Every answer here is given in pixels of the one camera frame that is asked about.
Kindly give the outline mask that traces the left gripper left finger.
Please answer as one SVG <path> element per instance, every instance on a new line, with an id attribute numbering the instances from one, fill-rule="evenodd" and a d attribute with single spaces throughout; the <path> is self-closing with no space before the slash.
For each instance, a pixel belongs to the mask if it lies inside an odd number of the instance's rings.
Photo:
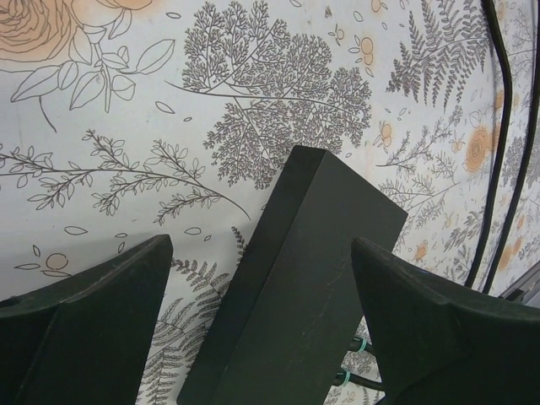
<path id="1" fill-rule="evenodd" d="M 3 404 L 134 404 L 170 273 L 156 235 L 1 303 Z"/>

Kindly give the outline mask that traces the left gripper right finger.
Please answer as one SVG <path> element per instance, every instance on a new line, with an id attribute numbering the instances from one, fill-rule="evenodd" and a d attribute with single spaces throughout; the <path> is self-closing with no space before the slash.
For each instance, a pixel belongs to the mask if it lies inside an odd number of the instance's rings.
<path id="1" fill-rule="evenodd" d="M 539 310 L 481 294 L 358 238 L 352 268 L 383 404 L 537 404 Z"/>

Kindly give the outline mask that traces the black network switch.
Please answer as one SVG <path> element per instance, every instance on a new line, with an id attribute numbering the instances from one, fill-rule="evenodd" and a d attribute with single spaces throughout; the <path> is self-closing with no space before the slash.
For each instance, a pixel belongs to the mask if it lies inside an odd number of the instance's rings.
<path id="1" fill-rule="evenodd" d="M 406 219 L 332 153 L 295 147 L 177 402 L 323 403 L 362 316 L 352 241 L 391 250 Z"/>

